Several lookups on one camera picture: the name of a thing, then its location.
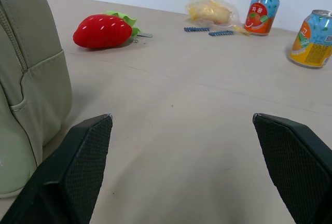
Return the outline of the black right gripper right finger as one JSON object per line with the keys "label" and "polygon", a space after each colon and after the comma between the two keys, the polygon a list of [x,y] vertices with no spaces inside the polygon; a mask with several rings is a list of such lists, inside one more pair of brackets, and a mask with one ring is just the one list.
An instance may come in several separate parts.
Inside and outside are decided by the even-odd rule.
{"label": "black right gripper right finger", "polygon": [[308,126],[255,113],[269,176],[296,224],[332,224],[332,149]]}

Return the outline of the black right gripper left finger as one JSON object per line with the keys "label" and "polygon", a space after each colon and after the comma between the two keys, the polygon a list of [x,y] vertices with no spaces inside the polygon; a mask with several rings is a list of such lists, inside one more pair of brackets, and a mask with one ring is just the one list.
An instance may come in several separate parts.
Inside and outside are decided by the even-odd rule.
{"label": "black right gripper left finger", "polygon": [[110,114],[73,126],[0,224],[89,224],[104,177],[112,126]]}

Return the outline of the olive green backpack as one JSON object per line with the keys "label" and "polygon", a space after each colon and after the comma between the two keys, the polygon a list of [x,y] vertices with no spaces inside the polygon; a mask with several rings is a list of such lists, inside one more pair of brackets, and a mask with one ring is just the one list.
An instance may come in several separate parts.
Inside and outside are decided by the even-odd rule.
{"label": "olive green backpack", "polygon": [[0,199],[20,193],[71,105],[65,54],[47,0],[0,0]]}

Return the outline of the orange juice can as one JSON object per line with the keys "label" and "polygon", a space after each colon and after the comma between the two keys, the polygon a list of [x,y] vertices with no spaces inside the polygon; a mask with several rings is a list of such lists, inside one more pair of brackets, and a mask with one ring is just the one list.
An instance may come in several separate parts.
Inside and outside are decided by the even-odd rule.
{"label": "orange juice can", "polygon": [[332,11],[313,10],[295,38],[288,58],[294,63],[321,68],[332,56]]}

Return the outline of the red strawberry plush toy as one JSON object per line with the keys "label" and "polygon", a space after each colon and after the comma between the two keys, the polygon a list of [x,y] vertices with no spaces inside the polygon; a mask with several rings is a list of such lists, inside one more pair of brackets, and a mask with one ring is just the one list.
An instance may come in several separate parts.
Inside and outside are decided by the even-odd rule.
{"label": "red strawberry plush toy", "polygon": [[73,34],[73,41],[88,49],[120,46],[141,32],[135,24],[136,19],[117,11],[91,15],[79,24]]}

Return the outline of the red grapefruit juice can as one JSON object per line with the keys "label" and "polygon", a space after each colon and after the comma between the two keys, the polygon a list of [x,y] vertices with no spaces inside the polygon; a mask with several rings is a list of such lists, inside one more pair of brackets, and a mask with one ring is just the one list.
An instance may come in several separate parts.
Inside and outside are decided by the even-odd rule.
{"label": "red grapefruit juice can", "polygon": [[244,29],[253,35],[267,36],[279,5],[280,0],[251,0]]}

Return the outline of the bread in clear plastic bag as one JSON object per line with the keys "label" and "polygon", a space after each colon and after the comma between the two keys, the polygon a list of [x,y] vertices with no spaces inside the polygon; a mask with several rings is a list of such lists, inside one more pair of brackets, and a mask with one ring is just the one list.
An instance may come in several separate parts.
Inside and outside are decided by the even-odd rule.
{"label": "bread in clear plastic bag", "polygon": [[240,21],[237,8],[225,0],[190,0],[185,11],[190,22],[212,31],[233,31],[248,35]]}

